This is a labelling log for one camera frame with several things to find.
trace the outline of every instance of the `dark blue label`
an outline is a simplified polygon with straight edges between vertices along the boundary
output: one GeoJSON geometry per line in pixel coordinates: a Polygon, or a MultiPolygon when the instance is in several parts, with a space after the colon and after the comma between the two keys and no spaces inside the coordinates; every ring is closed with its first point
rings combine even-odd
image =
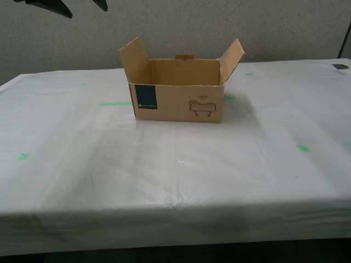
{"type": "Polygon", "coordinates": [[[139,108],[157,110],[156,88],[154,85],[135,85],[139,108]]]}

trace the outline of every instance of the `open cardboard box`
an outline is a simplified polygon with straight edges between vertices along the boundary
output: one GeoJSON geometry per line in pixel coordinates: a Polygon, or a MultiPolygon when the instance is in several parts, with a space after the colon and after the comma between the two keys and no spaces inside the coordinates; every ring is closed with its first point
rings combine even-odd
{"type": "Polygon", "coordinates": [[[137,119],[222,121],[224,84],[244,51],[235,40],[220,59],[149,59],[139,37],[120,49],[137,119]]]}

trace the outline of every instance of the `white tablecloth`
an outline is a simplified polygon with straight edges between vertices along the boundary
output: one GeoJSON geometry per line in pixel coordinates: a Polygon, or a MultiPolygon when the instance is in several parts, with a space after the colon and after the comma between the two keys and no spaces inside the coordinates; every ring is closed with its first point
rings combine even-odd
{"type": "Polygon", "coordinates": [[[135,120],[123,69],[19,76],[0,255],[351,237],[351,70],[332,63],[351,67],[240,64],[222,124],[135,120]]]}

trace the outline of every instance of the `box tab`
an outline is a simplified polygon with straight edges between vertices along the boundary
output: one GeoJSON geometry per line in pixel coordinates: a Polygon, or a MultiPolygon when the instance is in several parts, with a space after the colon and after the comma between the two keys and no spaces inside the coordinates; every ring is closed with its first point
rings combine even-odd
{"type": "Polygon", "coordinates": [[[139,37],[120,49],[124,71],[130,83],[136,83],[148,67],[149,55],[139,37]]]}
{"type": "Polygon", "coordinates": [[[220,75],[223,84],[226,83],[242,56],[245,54],[238,39],[236,39],[226,52],[220,57],[220,75]]]}

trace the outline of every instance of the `gray background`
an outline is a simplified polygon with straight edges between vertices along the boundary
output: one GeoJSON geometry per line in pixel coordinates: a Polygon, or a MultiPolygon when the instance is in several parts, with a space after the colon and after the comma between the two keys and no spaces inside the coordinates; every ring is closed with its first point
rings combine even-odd
{"type": "Polygon", "coordinates": [[[0,84],[21,73],[121,67],[118,49],[141,36],[151,58],[218,58],[239,38],[244,61],[336,58],[350,0],[64,0],[67,19],[1,0],[0,84]]]}

